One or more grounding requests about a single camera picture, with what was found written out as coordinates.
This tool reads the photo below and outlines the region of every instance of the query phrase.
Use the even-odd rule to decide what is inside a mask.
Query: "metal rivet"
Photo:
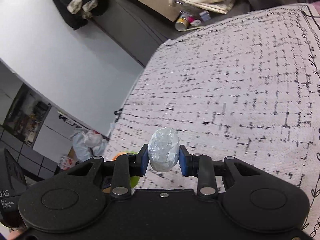
[[[128,192],[128,189],[126,187],[115,187],[112,190],[112,193],[116,195],[123,195],[123,194],[126,194],[127,192]]]
[[[160,194],[160,197],[169,197],[169,194],[164,192]]]
[[[213,187],[203,187],[200,189],[202,195],[212,195],[216,193],[216,190]]]

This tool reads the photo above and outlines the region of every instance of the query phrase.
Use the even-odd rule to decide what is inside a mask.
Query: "cylindrical container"
[[[176,21],[176,24],[174,25],[174,27],[176,28],[176,30],[183,32],[188,28],[188,26],[189,26],[188,15],[186,15],[185,13],[182,13],[179,19]]]

